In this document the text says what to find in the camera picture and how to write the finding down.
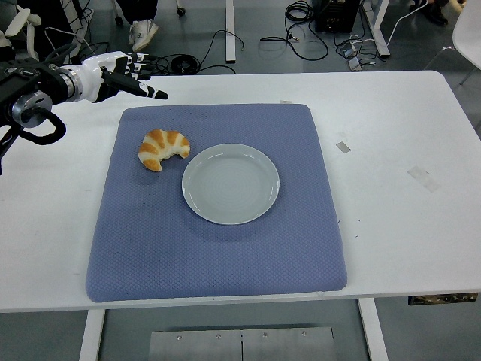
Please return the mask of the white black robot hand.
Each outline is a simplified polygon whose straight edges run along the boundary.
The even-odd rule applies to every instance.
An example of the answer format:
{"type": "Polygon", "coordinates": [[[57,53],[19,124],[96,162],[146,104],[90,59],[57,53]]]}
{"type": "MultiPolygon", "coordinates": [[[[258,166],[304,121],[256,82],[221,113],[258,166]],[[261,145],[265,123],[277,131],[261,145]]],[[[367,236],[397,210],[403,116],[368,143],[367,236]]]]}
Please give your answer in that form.
{"type": "Polygon", "coordinates": [[[153,56],[116,51],[93,56],[76,67],[82,86],[81,99],[103,102],[118,92],[151,99],[168,99],[168,94],[146,84],[153,73],[153,56]]]}

